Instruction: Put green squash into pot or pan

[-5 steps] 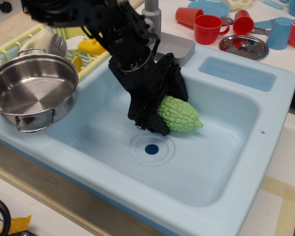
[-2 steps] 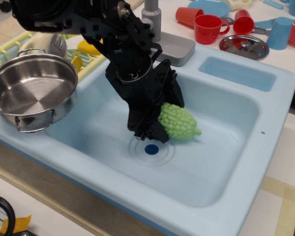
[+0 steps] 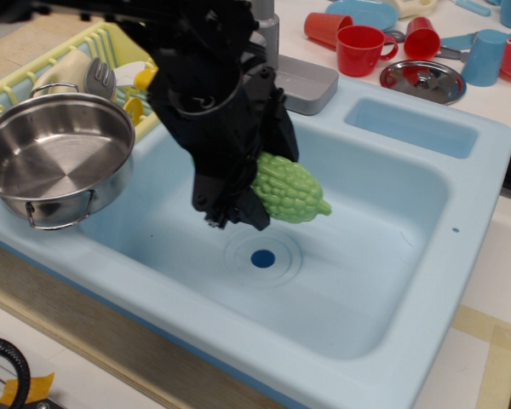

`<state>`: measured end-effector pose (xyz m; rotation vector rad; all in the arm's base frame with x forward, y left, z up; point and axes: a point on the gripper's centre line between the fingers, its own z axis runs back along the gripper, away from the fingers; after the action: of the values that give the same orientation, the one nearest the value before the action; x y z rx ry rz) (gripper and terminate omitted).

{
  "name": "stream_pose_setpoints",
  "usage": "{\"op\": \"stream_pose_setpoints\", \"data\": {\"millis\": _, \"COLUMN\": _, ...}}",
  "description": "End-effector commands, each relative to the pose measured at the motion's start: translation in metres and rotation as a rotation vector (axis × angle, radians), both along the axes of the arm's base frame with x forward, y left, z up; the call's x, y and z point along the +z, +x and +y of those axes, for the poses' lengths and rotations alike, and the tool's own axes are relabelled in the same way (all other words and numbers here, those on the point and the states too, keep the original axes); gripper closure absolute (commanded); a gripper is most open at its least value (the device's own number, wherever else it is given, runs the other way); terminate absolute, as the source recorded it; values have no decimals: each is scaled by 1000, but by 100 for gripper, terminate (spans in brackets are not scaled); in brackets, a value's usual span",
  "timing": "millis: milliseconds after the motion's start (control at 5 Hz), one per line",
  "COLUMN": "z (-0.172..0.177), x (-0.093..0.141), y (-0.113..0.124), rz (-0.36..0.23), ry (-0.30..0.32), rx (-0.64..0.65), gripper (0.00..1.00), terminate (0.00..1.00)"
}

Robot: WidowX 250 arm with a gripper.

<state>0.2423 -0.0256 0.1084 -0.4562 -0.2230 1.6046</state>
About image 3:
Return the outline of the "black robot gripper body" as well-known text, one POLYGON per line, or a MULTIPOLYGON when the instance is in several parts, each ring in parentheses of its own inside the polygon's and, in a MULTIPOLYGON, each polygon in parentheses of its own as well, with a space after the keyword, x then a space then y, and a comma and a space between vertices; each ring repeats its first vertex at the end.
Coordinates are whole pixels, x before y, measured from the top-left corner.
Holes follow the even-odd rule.
POLYGON ((212 69, 186 63, 158 65, 148 91, 153 111, 192 157, 192 206, 204 213, 220 197, 252 189, 263 153, 265 114, 284 107, 270 66, 212 69))

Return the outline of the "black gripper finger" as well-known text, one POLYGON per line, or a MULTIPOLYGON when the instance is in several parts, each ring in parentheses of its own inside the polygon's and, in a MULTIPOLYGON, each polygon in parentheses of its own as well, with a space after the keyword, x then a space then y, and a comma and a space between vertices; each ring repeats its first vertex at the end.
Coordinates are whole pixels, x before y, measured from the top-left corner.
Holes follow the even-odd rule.
POLYGON ((205 221, 213 228, 224 229, 230 222, 244 223, 262 231, 270 224, 270 216, 252 189, 220 197, 205 213, 205 221))
POLYGON ((297 161, 299 150, 290 116, 283 107, 268 111, 261 126, 262 150, 272 155, 297 161))

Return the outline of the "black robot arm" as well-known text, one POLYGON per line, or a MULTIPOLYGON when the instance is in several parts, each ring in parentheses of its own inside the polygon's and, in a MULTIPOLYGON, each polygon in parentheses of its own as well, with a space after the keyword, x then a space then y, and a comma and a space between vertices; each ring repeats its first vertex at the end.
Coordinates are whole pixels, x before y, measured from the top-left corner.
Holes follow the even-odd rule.
POLYGON ((284 92, 247 1, 0 1, 0 23, 34 14, 74 14, 117 24, 158 71, 148 101, 194 161, 193 207, 223 228, 270 223, 252 190, 264 152, 296 161, 295 131, 284 92))

